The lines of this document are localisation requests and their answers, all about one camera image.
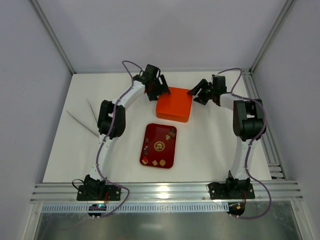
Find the orange box lid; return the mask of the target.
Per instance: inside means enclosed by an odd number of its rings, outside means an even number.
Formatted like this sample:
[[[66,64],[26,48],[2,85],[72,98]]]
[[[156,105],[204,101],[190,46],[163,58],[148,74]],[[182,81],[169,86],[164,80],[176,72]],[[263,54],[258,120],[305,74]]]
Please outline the orange box lid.
[[[165,93],[158,97],[155,113],[175,115],[190,115],[192,107],[192,95],[185,88],[169,87],[170,94]]]

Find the orange chocolate box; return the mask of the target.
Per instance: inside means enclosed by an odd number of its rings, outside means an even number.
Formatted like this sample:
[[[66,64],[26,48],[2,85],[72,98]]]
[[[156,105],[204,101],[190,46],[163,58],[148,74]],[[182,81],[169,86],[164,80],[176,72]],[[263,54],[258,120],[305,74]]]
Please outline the orange chocolate box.
[[[168,114],[163,112],[156,112],[156,117],[163,120],[187,123],[189,121],[189,115]]]

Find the metal tongs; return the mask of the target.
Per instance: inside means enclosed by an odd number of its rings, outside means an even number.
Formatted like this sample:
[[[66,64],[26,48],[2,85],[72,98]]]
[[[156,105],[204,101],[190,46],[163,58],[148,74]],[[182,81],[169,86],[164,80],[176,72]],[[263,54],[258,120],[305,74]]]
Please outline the metal tongs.
[[[100,135],[97,128],[98,117],[88,98],[85,99],[85,102],[81,106],[66,109],[65,111],[76,123],[99,139]]]

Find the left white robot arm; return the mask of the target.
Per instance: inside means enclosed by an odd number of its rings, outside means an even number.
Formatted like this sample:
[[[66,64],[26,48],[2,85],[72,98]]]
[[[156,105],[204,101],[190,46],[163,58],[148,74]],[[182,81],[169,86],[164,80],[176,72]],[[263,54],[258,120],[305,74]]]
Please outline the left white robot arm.
[[[140,68],[137,75],[133,76],[124,60],[122,65],[131,78],[130,87],[113,100],[103,100],[97,119],[99,147],[96,153],[93,170],[84,177],[77,189],[77,201],[119,201],[121,190],[126,187],[111,182],[103,175],[103,161],[111,154],[115,143],[126,128],[126,110],[132,103],[144,94],[150,101],[157,101],[163,94],[170,94],[166,79],[161,70],[151,64],[144,69]]]

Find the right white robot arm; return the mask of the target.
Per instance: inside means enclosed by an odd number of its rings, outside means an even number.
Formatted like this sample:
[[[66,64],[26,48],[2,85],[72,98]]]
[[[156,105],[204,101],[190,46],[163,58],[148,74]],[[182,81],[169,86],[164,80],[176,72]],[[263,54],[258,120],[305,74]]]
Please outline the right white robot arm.
[[[250,166],[257,142],[266,132],[266,114],[261,99],[252,99],[227,91],[226,78],[213,75],[212,81],[202,79],[188,95],[202,105],[213,101],[217,106],[232,111],[232,128],[236,136],[234,161],[224,183],[208,185],[212,200],[254,199],[255,193]]]

